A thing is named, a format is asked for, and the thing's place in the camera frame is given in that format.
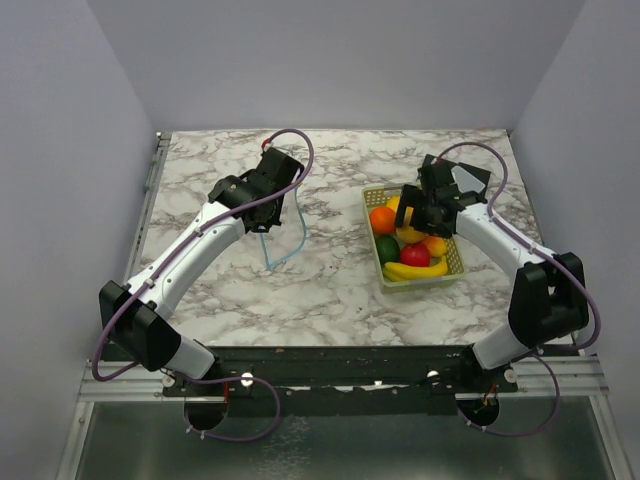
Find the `orange toy orange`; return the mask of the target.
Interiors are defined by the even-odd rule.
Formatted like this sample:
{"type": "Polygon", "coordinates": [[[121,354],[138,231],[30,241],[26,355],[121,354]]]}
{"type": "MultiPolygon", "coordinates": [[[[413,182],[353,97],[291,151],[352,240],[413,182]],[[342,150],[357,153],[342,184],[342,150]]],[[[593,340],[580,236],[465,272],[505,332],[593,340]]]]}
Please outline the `orange toy orange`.
{"type": "Polygon", "coordinates": [[[376,235],[392,235],[395,233],[396,212],[387,206],[374,208],[369,214],[372,231],[376,235]]]}

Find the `green perforated plastic basket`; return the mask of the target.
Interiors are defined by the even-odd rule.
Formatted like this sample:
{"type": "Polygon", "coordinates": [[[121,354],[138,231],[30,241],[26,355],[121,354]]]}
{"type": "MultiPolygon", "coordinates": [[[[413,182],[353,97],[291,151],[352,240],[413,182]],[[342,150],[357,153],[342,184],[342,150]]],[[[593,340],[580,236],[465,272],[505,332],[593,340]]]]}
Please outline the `green perforated plastic basket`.
{"type": "MultiPolygon", "coordinates": [[[[383,274],[383,266],[380,264],[375,246],[376,238],[381,235],[376,235],[373,233],[369,222],[369,214],[376,207],[386,206],[387,201],[391,197],[400,196],[400,193],[401,188],[398,185],[374,185],[366,187],[362,191],[362,203],[366,221],[366,229],[369,237],[369,243],[372,248],[372,258],[380,290],[385,294],[390,294],[431,288],[435,286],[444,286],[455,282],[464,275],[466,268],[459,252],[456,240],[453,238],[445,239],[448,245],[448,253],[444,256],[447,258],[449,268],[448,274],[446,276],[423,280],[393,281],[383,274]]],[[[401,249],[405,245],[408,245],[398,239],[398,237],[396,236],[396,230],[395,233],[390,236],[393,236],[397,240],[401,249]]],[[[430,266],[434,265],[438,261],[438,259],[439,258],[431,257],[430,266]]]]}

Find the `clear zip top bag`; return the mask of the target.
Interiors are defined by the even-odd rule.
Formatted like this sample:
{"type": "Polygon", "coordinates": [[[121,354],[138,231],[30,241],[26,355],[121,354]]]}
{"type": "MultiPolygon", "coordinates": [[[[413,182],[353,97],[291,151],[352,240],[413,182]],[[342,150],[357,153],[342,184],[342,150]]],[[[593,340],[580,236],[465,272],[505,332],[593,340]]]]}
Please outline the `clear zip top bag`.
{"type": "MultiPolygon", "coordinates": [[[[265,140],[262,145],[263,152],[270,147],[274,147],[273,144],[265,140]]],[[[273,271],[277,266],[300,253],[307,240],[308,230],[299,205],[298,192],[299,188],[296,187],[283,196],[281,225],[272,226],[268,233],[260,234],[261,247],[268,270],[273,271]]]]}

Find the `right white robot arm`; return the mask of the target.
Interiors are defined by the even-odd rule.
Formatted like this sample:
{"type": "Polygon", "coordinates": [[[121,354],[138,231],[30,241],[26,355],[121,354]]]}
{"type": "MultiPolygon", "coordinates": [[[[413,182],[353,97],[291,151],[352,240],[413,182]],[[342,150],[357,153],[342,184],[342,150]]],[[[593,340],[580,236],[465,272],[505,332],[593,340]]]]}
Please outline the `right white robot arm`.
{"type": "Polygon", "coordinates": [[[491,213],[487,183],[474,177],[462,190],[455,175],[463,167],[428,155],[418,169],[418,185],[401,189],[398,215],[413,210],[409,225],[440,238],[461,236],[494,261],[512,283],[506,323],[471,346],[470,360],[459,367],[461,383],[481,391],[495,369],[542,344],[580,330],[588,323],[581,260],[540,247],[491,213]]]}

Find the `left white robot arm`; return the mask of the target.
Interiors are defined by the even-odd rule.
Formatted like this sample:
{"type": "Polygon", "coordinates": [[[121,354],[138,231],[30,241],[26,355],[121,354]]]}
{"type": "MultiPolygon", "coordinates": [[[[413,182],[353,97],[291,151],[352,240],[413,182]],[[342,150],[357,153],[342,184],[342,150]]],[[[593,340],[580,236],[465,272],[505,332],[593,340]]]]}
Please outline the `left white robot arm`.
{"type": "Polygon", "coordinates": [[[220,179],[207,201],[174,243],[125,284],[107,282],[99,292],[103,331],[95,356],[115,343],[149,371],[162,368],[186,376],[206,395],[220,385],[214,353],[178,333],[168,322],[185,293],[209,265],[249,232],[280,223],[283,197],[310,168],[269,146],[257,167],[220,179]]]}

